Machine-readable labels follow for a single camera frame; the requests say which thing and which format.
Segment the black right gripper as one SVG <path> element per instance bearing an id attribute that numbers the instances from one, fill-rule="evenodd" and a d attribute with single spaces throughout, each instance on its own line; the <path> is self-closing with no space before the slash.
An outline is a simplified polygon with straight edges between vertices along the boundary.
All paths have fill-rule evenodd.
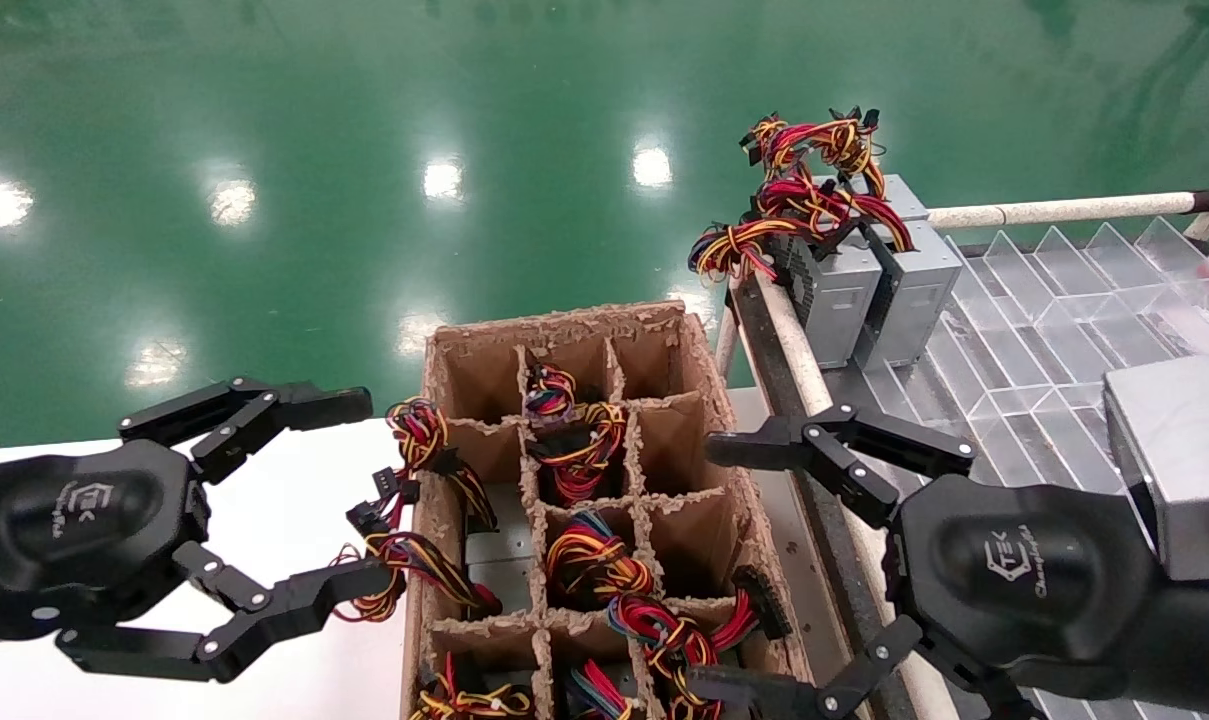
<path id="1" fill-rule="evenodd" d="M 933 482 L 901 503 L 864 457 Z M 979 693 L 989 719 L 1043 719 L 1016 685 L 1209 714 L 1209 583 L 1167 577 L 1124 497 L 974 483 L 960 477 L 974 464 L 966 439 L 848 403 L 708 432 L 706 460 L 802 471 L 887 528 L 887 596 L 907 615 L 827 685 L 692 667 L 688 689 L 702 698 L 764 719 L 850 719 L 919 654 Z"/>

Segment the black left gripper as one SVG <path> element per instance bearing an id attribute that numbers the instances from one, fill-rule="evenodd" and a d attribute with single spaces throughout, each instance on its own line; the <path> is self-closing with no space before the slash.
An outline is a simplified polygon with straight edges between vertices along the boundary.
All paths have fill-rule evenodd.
<path id="1" fill-rule="evenodd" d="M 372 416 L 365 387 L 235 378 L 125 416 L 112 451 L 0 461 L 0 641 L 73 628 L 56 648 L 86 673 L 233 683 L 274 644 L 322 632 L 335 606 L 388 590 L 389 569 L 357 559 L 264 588 L 198 544 L 212 515 L 201 480 L 221 483 L 284 430 Z M 169 448 L 198 436 L 191 461 Z M 183 573 L 232 619 L 206 634 L 112 626 Z"/>

